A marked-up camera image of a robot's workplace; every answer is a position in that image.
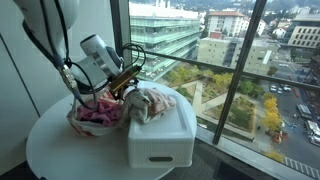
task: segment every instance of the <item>white wall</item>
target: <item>white wall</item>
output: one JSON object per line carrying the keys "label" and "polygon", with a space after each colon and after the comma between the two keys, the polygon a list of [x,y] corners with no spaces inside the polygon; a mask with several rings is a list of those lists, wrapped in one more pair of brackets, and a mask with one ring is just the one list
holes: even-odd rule
{"label": "white wall", "polygon": [[[13,1],[0,1],[0,32],[36,107],[43,114],[70,92],[53,65],[25,35],[22,20],[23,16]],[[107,45],[114,47],[109,0],[80,0],[79,16],[69,31],[70,57],[74,61],[84,58],[79,43],[91,34],[98,34]],[[38,117],[2,44],[0,55],[1,175],[25,161],[24,140]]]}

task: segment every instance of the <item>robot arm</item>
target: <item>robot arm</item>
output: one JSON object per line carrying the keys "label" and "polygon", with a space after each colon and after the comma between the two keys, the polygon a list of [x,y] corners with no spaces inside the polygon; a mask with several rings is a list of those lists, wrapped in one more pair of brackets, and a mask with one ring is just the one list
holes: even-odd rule
{"label": "robot arm", "polygon": [[[108,47],[98,35],[81,41],[86,58],[72,63],[69,58],[67,30],[74,24],[79,11],[79,0],[13,0],[24,16],[23,28],[30,40],[59,71],[68,89],[82,102],[81,94],[108,79],[112,94],[128,83],[141,66],[122,73],[123,59]],[[63,51],[64,38],[66,53]]]}

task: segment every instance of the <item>white plastic container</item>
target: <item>white plastic container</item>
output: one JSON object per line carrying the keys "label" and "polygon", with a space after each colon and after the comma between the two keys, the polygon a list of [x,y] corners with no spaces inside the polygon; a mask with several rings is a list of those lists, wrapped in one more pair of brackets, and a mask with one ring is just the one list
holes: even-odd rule
{"label": "white plastic container", "polygon": [[129,165],[132,168],[188,167],[192,164],[195,132],[191,127],[196,123],[195,114],[184,108],[182,97],[167,94],[177,104],[160,119],[149,124],[131,120],[128,135]]}

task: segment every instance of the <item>road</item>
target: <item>road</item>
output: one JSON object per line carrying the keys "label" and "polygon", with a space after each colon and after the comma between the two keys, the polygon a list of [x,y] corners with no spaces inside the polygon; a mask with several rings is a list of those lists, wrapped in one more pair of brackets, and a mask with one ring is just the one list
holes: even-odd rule
{"label": "road", "polygon": [[[280,56],[278,61],[272,62],[272,65],[278,68],[274,77],[290,80],[289,76],[291,76],[293,79],[296,79],[295,77],[299,76],[299,73],[296,73],[296,71],[301,70],[302,67],[292,62],[281,61],[280,58],[283,57]],[[288,67],[280,67],[279,64],[288,64]],[[285,156],[320,170],[320,147],[317,147],[308,141],[303,129],[304,120],[297,120],[293,118],[293,115],[297,113],[296,105],[303,103],[298,89],[296,89],[296,93],[298,96],[296,96],[293,91],[275,94],[277,97],[279,112],[289,125],[287,124],[284,127],[284,131],[288,133],[288,139],[283,140],[281,144],[273,143],[273,145],[276,150],[280,150],[280,152],[285,154]],[[293,129],[290,127],[292,123],[298,124],[298,127]]]}

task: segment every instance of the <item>window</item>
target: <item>window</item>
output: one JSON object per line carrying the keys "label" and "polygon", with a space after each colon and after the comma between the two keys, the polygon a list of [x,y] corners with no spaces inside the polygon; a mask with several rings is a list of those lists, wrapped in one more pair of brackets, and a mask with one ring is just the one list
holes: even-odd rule
{"label": "window", "polygon": [[[130,3],[130,6],[132,6],[134,2],[137,2],[136,0],[130,0],[130,1],[132,1],[132,3]],[[194,3],[195,1],[188,0],[186,2],[190,4],[190,7],[187,7],[189,5],[186,3],[185,4],[186,7],[184,7],[184,9],[191,9],[191,8],[197,7],[197,4]],[[229,8],[227,6],[228,4],[231,4],[231,3],[229,3],[229,1],[226,1],[225,4],[226,4],[225,5],[226,8]],[[172,15],[172,17],[175,17],[176,15],[174,13],[175,9],[172,9],[172,12],[173,13],[170,15]],[[130,9],[130,13],[133,13],[131,18],[137,18],[137,16],[135,16],[134,14],[133,9]],[[294,52],[293,50],[290,51],[291,47],[283,47],[283,46],[280,47],[278,46],[277,43],[274,43],[273,40],[270,40],[267,36],[265,37],[261,36],[259,38],[250,39],[250,41],[248,42],[252,42],[252,45],[250,46],[251,49],[241,48],[243,44],[247,42],[247,39],[245,39],[247,38],[247,36],[242,39],[229,38],[229,37],[225,37],[224,39],[208,39],[208,38],[200,39],[199,36],[201,34],[197,30],[199,27],[197,13],[186,12],[186,14],[188,14],[188,17],[185,17],[185,19],[190,20],[191,21],[190,24],[194,24],[194,25],[191,25],[193,26],[193,28],[195,28],[194,32],[192,31],[193,29],[191,30],[191,28],[186,29],[187,31],[185,32],[183,32],[184,30],[181,29],[179,30],[179,33],[166,34],[165,36],[159,35],[157,38],[154,38],[154,39],[149,39],[149,36],[147,38],[138,39],[137,36],[135,36],[133,33],[131,34],[131,40],[133,43],[144,41],[141,43],[155,44],[154,42],[161,42],[166,40],[169,41],[170,39],[177,39],[177,40],[182,39],[181,41],[179,41],[179,43],[169,44],[160,50],[156,49],[156,50],[153,50],[152,53],[148,53],[147,54],[148,61],[145,63],[144,68],[150,69],[150,72],[151,70],[154,70],[152,71],[154,73],[150,73],[149,75],[140,73],[138,75],[138,78],[143,80],[163,83],[172,88],[179,87],[179,86],[182,87],[183,89],[180,89],[180,90],[177,89],[177,90],[181,94],[183,94],[191,104],[193,104],[193,107],[196,110],[195,112],[198,119],[198,124],[201,125],[201,127],[203,127],[202,130],[204,130],[205,132],[210,132],[210,131],[214,132],[216,135],[220,134],[219,133],[220,131],[217,131],[217,127],[218,127],[217,124],[218,122],[225,122],[224,126],[219,126],[219,128],[223,127],[223,131],[222,131],[222,137],[218,137],[218,140],[231,139],[235,144],[238,144],[238,145],[240,144],[242,146],[241,152],[243,152],[242,151],[243,149],[246,149],[246,150],[255,151],[256,154],[260,153],[261,157],[259,158],[252,157],[251,159],[255,159],[255,160],[263,159],[265,158],[263,157],[264,153],[269,153],[268,152],[269,150],[275,149],[277,153],[280,154],[280,156],[281,154],[285,154],[285,157],[287,159],[292,159],[292,164],[291,162],[289,162],[290,164],[286,162],[285,161],[286,159],[284,161],[280,159],[280,161],[282,161],[282,163],[280,163],[281,167],[283,165],[286,165],[289,168],[292,168],[290,170],[299,171],[300,172],[299,174],[305,174],[306,177],[308,176],[308,174],[309,175],[311,174],[311,171],[307,172],[307,169],[303,169],[304,172],[302,172],[299,169],[295,169],[294,163],[303,164],[305,165],[305,167],[308,167],[308,168],[312,167],[314,169],[320,169],[320,164],[318,163],[320,158],[314,155],[314,152],[317,152],[319,147],[312,146],[308,141],[307,136],[303,134],[302,123],[304,121],[303,120],[298,121],[296,119],[293,119],[293,115],[295,113],[294,106],[297,103],[309,103],[303,100],[305,96],[302,93],[305,93],[306,91],[310,91],[310,89],[318,90],[318,88],[316,88],[315,86],[306,85],[307,81],[304,81],[302,83],[302,81],[299,81],[298,79],[298,78],[303,78],[304,80],[304,78],[306,77],[305,76],[306,73],[304,72],[307,72],[308,69],[305,68],[304,66],[301,66],[295,63],[296,62],[300,63],[304,59],[307,59],[309,61],[310,59],[304,58],[304,56],[306,56],[307,53],[305,51],[301,51],[299,48],[296,48]],[[179,16],[180,15],[181,17],[179,17],[179,19],[183,19],[184,13],[179,13]],[[148,18],[148,17],[140,17],[141,24],[139,25],[135,23],[134,25],[145,27],[146,26],[146,23],[144,23],[145,18]],[[181,23],[177,25],[177,22],[175,22],[175,24],[170,24],[171,21],[166,21],[166,23],[167,23],[165,25],[166,28],[176,28],[176,27],[181,27],[185,25],[185,23]],[[295,26],[303,27],[304,25],[296,24]],[[308,34],[308,36],[307,34],[299,34],[297,38],[294,39],[294,41],[290,41],[290,42],[292,42],[294,46],[299,46],[301,44],[309,46],[310,44],[312,45],[312,42],[308,44],[308,39],[310,39],[310,37],[311,37],[311,34]],[[244,54],[244,52],[241,52],[241,51],[247,52],[246,59],[243,59],[243,57],[240,56]],[[290,63],[287,63],[286,57],[288,56],[290,57],[291,52],[294,52],[292,54],[296,56],[295,60],[292,62],[290,61]],[[132,60],[135,60],[135,58],[137,57],[137,54],[138,53],[133,50]],[[154,63],[153,59],[155,58],[155,56],[161,59],[161,63],[153,64]],[[239,75],[239,77],[241,77],[240,82],[231,83],[233,73],[235,72],[235,69],[238,68],[236,67],[237,62],[244,62],[245,67],[244,67],[244,70],[237,69],[236,71],[236,72],[239,72],[240,74]],[[139,64],[139,63],[140,64],[142,63],[142,59],[139,59],[136,62],[136,64]],[[289,91],[287,86],[285,86],[286,88],[282,87],[281,84],[290,84],[291,90]],[[233,91],[230,89],[235,90],[237,87],[238,87],[237,92],[233,94],[234,99],[231,99],[231,98],[226,99],[225,98],[226,96],[229,96],[230,93],[233,93]],[[268,109],[265,107],[265,102],[263,98],[263,94],[266,94],[266,93],[267,94],[272,93],[272,95],[269,94],[268,96],[276,99],[276,105],[279,106],[278,107],[279,114],[276,113],[272,115],[277,122],[275,123],[276,129],[270,125],[275,122],[273,121],[272,118],[267,119],[270,122],[269,124],[267,123],[267,125],[264,125],[261,123],[263,119],[268,118],[266,115],[266,112],[268,112]],[[221,114],[223,113],[222,109],[224,106],[227,107],[228,109],[230,108],[230,110],[229,112],[223,114],[222,116]],[[288,126],[288,124],[285,124],[285,126],[282,127],[281,118],[279,118],[277,115],[281,115],[281,117],[283,117],[283,119],[285,120],[288,119],[289,123],[291,124],[292,123],[300,123],[300,124],[296,129],[293,129],[295,128],[294,126]],[[265,133],[265,132],[269,132],[270,134],[275,136],[277,134],[279,135],[279,131],[277,131],[278,130],[277,128],[282,129],[284,132],[281,144],[277,144],[275,142],[277,141],[276,138],[266,135]],[[212,143],[212,138],[209,138],[207,136],[206,138],[210,141],[210,143]],[[301,156],[301,152],[305,152],[306,154],[309,153],[313,156],[311,158],[309,155],[303,154],[303,156]],[[266,167],[267,165],[264,163],[259,164],[259,166],[262,166],[262,169],[263,168],[270,169]]]}

